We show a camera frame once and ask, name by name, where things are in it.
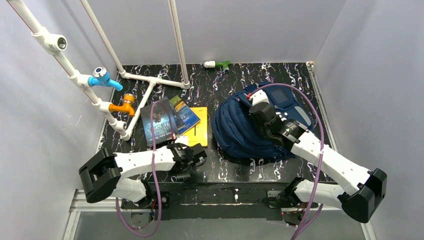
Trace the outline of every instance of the blue faucet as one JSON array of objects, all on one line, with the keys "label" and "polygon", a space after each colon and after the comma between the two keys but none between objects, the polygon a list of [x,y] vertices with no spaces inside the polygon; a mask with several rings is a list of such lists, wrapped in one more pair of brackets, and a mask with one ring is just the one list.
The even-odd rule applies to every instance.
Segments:
[{"label": "blue faucet", "polygon": [[93,87],[93,86],[113,87],[117,91],[121,91],[123,88],[121,84],[111,79],[111,75],[109,74],[109,72],[106,70],[104,66],[99,66],[98,68],[94,69],[93,76],[88,78],[88,85],[90,87]]}]

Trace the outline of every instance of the black marble table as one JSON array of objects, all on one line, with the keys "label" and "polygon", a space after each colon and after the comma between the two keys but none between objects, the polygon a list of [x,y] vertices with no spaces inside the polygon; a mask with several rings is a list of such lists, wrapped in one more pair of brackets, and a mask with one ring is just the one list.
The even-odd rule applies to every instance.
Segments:
[{"label": "black marble table", "polygon": [[[182,73],[179,65],[127,65],[125,70],[131,74],[158,77],[161,79],[182,81]],[[243,63],[231,64],[228,74],[221,73],[220,69],[206,69],[200,64],[187,65],[191,88],[180,89],[173,86],[156,85],[147,101],[147,105],[160,98],[171,99],[175,95],[180,96],[189,107],[207,107],[208,110],[208,147],[206,154],[207,162],[198,168],[197,181],[199,182],[291,182],[295,177],[303,177],[313,180],[316,168],[306,160],[296,157],[287,160],[276,159],[235,159],[222,152],[213,139],[209,119],[215,113],[219,104],[228,96],[241,91],[245,86],[259,82],[273,82],[291,84],[301,89],[312,101],[317,112],[318,107],[315,90],[311,83],[307,66],[305,63]],[[141,102],[148,83],[144,81],[118,78],[123,85],[122,91],[115,91],[112,103],[121,105],[123,95],[131,93],[136,97],[134,109]],[[314,132],[320,137],[317,119],[311,108],[295,92],[294,96],[303,105],[306,112],[313,119]],[[131,119],[126,113],[112,113],[118,120]],[[330,144],[327,132],[325,132],[325,143]],[[147,150],[146,139],[141,124],[141,119],[134,129],[133,137],[124,141],[120,135],[107,123],[100,140],[100,147],[109,147],[114,152],[132,153]],[[139,176],[149,182],[153,181],[151,173]],[[162,182],[175,182],[177,178],[169,172],[159,172],[159,180]],[[332,181],[330,177],[321,173],[321,181]]]}]

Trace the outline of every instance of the robotic arm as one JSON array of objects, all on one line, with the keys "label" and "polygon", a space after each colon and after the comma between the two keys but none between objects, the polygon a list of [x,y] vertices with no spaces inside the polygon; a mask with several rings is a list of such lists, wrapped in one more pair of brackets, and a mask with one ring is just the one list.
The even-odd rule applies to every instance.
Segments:
[{"label": "robotic arm", "polygon": [[[342,209],[354,220],[367,223],[385,197],[387,174],[379,168],[370,171],[359,166],[328,145],[321,152],[321,141],[305,125],[276,114],[264,91],[259,90],[249,100],[252,102],[249,112],[253,121],[267,140],[314,166],[318,165],[320,154],[323,154],[321,170],[338,185],[319,183],[314,202]],[[297,177],[272,200],[292,206],[308,202],[313,185],[313,182]]]},{"label": "robotic arm", "polygon": [[129,177],[152,171],[152,154],[155,154],[156,171],[184,172],[194,170],[197,163],[206,160],[200,144],[188,146],[188,137],[180,136],[175,142],[157,149],[154,153],[112,153],[102,148],[79,169],[79,177],[88,203],[97,203],[108,197],[117,197],[139,203],[147,196],[149,187],[140,179]]}]

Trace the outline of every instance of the orange faucet handle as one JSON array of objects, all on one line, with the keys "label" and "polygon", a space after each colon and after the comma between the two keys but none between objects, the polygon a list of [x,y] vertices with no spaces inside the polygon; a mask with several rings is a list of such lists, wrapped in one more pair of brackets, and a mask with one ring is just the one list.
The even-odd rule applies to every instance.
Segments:
[{"label": "orange faucet handle", "polygon": [[123,102],[124,103],[134,103],[136,101],[136,97],[130,93],[126,93],[123,95]]}]

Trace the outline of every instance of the white wall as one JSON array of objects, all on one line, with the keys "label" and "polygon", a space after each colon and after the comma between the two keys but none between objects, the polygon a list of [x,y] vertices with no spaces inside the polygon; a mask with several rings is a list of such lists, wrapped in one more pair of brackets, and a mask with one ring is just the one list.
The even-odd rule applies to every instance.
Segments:
[{"label": "white wall", "polygon": [[[100,38],[81,30],[90,20],[74,0],[26,3],[51,33],[67,37],[65,55],[81,73],[100,65],[116,72]],[[81,187],[78,169],[94,154],[104,118],[4,0],[0,33],[0,238],[58,240]],[[111,95],[109,88],[95,92]]]},{"label": "white wall", "polygon": [[[176,0],[186,62],[314,60],[345,1]],[[180,63],[167,0],[89,3],[123,65]]]},{"label": "white wall", "polygon": [[379,240],[423,239],[424,3],[348,0],[315,62],[340,152],[388,175]]}]

